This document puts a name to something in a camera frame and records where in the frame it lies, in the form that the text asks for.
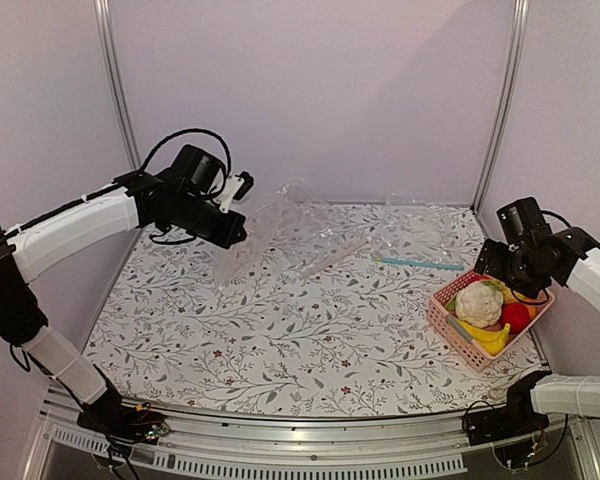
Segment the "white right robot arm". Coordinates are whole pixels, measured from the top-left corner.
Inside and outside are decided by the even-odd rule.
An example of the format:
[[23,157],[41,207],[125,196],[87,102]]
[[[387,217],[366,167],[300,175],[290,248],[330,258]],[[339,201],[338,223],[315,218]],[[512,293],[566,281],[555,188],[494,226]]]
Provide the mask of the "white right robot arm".
[[[505,240],[484,242],[474,271],[502,281],[513,293],[536,299],[553,283],[571,290],[600,313],[600,241],[568,225],[555,233],[549,213],[533,197],[497,211]],[[503,407],[497,427],[517,436],[536,414],[566,414],[600,419],[600,376],[529,374],[519,384],[521,397]]]

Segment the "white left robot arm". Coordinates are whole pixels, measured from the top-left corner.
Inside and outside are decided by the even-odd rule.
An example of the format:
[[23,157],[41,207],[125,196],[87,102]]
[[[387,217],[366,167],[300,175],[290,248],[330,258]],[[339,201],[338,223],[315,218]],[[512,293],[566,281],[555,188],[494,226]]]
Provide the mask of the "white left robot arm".
[[128,426],[116,389],[76,347],[50,327],[31,283],[48,269],[120,233],[153,225],[228,249],[246,238],[244,215],[231,210],[253,187],[248,172],[184,146],[157,174],[138,169],[100,190],[8,230],[0,226],[0,338],[22,349],[88,408],[108,434]]

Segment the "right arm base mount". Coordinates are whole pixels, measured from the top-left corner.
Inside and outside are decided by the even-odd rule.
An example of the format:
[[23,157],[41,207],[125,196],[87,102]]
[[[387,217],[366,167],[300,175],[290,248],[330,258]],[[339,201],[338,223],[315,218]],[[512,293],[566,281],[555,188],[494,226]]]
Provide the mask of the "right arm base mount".
[[549,426],[546,414],[532,407],[531,390],[548,371],[536,371],[516,381],[506,391],[503,407],[488,407],[474,411],[469,406],[462,418],[462,429],[471,446],[497,442],[532,433],[541,433]]

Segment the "white toy cauliflower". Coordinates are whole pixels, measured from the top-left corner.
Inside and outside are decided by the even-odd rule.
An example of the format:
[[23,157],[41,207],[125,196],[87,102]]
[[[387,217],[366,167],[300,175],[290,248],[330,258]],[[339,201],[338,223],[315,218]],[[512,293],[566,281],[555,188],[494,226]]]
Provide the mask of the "white toy cauliflower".
[[491,280],[475,281],[458,291],[454,298],[455,316],[474,327],[495,325],[501,316],[504,296]]

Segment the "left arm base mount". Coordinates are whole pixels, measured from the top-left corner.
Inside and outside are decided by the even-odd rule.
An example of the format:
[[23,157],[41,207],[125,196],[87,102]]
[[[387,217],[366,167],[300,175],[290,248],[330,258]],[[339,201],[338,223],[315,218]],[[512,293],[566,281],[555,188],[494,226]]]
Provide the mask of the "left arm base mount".
[[121,394],[111,386],[93,403],[80,402],[79,406],[79,427],[101,433],[116,442],[156,445],[170,432],[166,417],[153,411],[148,402],[135,407],[125,406]]

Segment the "clear zip top bag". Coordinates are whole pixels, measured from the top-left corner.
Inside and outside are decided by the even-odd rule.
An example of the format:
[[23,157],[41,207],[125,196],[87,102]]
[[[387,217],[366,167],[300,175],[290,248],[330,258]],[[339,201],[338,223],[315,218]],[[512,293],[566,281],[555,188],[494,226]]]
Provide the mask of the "clear zip top bag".
[[212,279],[223,290],[243,274],[265,252],[283,228],[283,216],[292,206],[286,189],[248,194],[235,203],[236,210],[246,217],[246,239],[228,250],[217,250],[212,263]]

